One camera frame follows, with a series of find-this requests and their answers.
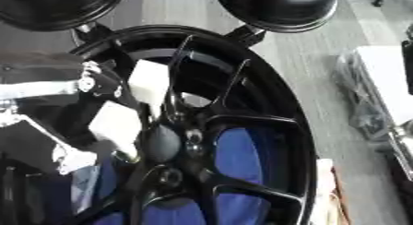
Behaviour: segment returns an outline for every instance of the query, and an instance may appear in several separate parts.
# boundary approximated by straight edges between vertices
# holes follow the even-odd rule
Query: gray tile floor
[[[395,45],[413,19],[413,0],[340,0],[335,17],[318,30],[270,33],[254,46],[290,84],[307,114],[317,150],[332,158],[355,225],[407,224],[381,155],[348,126],[346,99],[332,79],[336,57],[361,45]],[[226,33],[241,24],[217,0],[124,0],[101,21],[113,29],[180,24]],[[0,24],[0,50],[64,52],[67,31],[27,32]]]

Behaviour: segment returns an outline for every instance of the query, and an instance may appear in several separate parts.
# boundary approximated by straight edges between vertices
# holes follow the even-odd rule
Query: black alloy wheel
[[[214,225],[219,224],[220,194],[265,200],[265,224],[308,223],[316,184],[310,128],[289,87],[257,54],[222,35],[181,26],[119,30],[72,53],[110,66],[124,79],[139,59],[166,64],[171,87],[161,117],[136,141],[143,159],[117,166],[122,177],[116,190],[64,224],[89,224],[116,211],[124,212],[129,224],[141,224],[149,205],[178,207],[191,200],[206,224]],[[183,93],[202,97],[206,104],[194,106]],[[57,123],[65,125],[54,126],[67,138],[88,143],[93,139],[86,125],[104,101],[85,94],[59,117]],[[257,150],[264,165],[262,184],[216,166],[217,140],[234,128],[271,143]]]

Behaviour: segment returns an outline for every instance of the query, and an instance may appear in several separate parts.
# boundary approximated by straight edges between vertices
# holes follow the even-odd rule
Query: white box
[[[160,116],[160,106],[170,87],[170,70],[167,65],[139,60],[129,77],[128,84],[137,101],[147,103],[155,117]]]
[[[134,142],[142,130],[142,124],[135,110],[106,101],[88,125],[88,130],[98,140],[113,142],[117,150],[131,159],[137,156]]]

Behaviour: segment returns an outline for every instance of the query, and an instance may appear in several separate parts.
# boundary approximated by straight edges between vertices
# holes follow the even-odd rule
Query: wheel lip
[[[322,17],[317,18],[312,22],[303,23],[300,25],[283,25],[281,22],[279,24],[274,24],[274,23],[270,23],[265,20],[253,18],[248,13],[244,13],[228,5],[228,3],[225,3],[225,0],[219,0],[219,3],[223,7],[225,7],[225,9],[228,12],[230,12],[234,17],[245,22],[246,24],[255,26],[259,29],[270,30],[274,32],[281,32],[281,33],[298,33],[298,32],[304,32],[304,31],[309,31],[309,30],[315,30],[323,26],[328,20],[330,20],[333,17],[333,15],[336,13],[336,9],[338,6],[338,0],[334,0],[329,11],[325,13]]]
[[[91,12],[82,13],[78,18],[71,18],[69,20],[56,20],[52,22],[45,23],[44,25],[37,25],[32,22],[21,21],[19,19],[13,19],[6,13],[0,12],[0,18],[17,28],[23,30],[33,30],[33,31],[58,31],[58,30],[69,30],[77,26],[95,21],[98,18],[103,17],[107,13],[111,12],[116,6],[121,3],[122,0],[103,0],[95,5],[95,9]]]
[[[77,47],[75,50],[71,51],[70,53],[75,55],[83,56],[84,58],[88,58],[90,56],[90,51],[96,48],[99,48],[102,45],[105,45],[109,41],[114,40],[127,40],[131,39],[135,36],[143,36],[145,34],[155,34],[155,33],[169,33],[169,34],[177,34],[177,35],[185,35],[185,36],[198,36],[206,40],[213,40],[216,42],[217,47],[220,45],[224,45],[225,47],[229,47],[231,51],[236,51],[237,56],[243,57],[250,57],[252,60],[256,62],[257,65],[260,66],[260,71],[263,72],[261,75],[262,77],[271,77],[271,78],[263,78],[265,85],[267,87],[274,88],[277,85],[278,89],[283,89],[286,91],[283,95],[286,96],[286,101],[289,102],[289,105],[294,106],[295,114],[298,114],[300,119],[297,121],[299,122],[301,129],[302,129],[302,142],[304,158],[306,161],[303,165],[303,168],[306,170],[306,185],[304,194],[302,195],[302,206],[303,209],[301,210],[301,214],[298,216],[296,224],[306,224],[309,221],[311,216],[311,212],[313,210],[313,204],[315,200],[316,194],[316,180],[317,180],[317,173],[316,173],[316,153],[315,153],[315,146],[313,143],[313,136],[310,130],[310,126],[308,124],[307,119],[305,118],[304,112],[298,102],[297,98],[286,84],[286,82],[281,78],[281,76],[274,70],[274,68],[267,63],[263,58],[258,56],[253,51],[247,49],[246,47],[242,46],[241,44],[226,38],[220,34],[217,34],[212,31],[208,30],[201,30],[198,28],[192,27],[185,27],[179,25],[146,25],[146,26],[138,26],[132,27],[124,30],[117,30],[113,33],[112,36],[109,36],[105,39],[95,41],[92,43],[85,43],[80,47]]]

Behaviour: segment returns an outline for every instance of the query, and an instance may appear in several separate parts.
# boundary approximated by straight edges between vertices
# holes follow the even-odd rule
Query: center bore
[[[179,136],[169,127],[160,124],[149,133],[145,148],[150,159],[162,163],[175,157],[181,145]]]

